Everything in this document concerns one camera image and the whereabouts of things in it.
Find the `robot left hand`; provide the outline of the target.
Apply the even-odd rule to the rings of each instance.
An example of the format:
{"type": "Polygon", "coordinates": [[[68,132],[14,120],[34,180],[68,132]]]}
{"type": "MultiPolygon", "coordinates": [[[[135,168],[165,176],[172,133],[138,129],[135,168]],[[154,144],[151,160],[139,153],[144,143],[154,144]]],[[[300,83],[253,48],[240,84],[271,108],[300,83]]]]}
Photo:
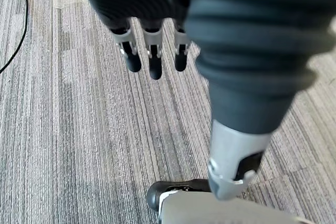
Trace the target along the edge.
{"type": "Polygon", "coordinates": [[[330,51],[335,0],[89,0],[124,41],[125,20],[176,20],[200,47],[199,73],[212,110],[208,181],[220,200],[238,196],[256,176],[273,132],[296,94],[316,79],[307,63],[330,51]]]}

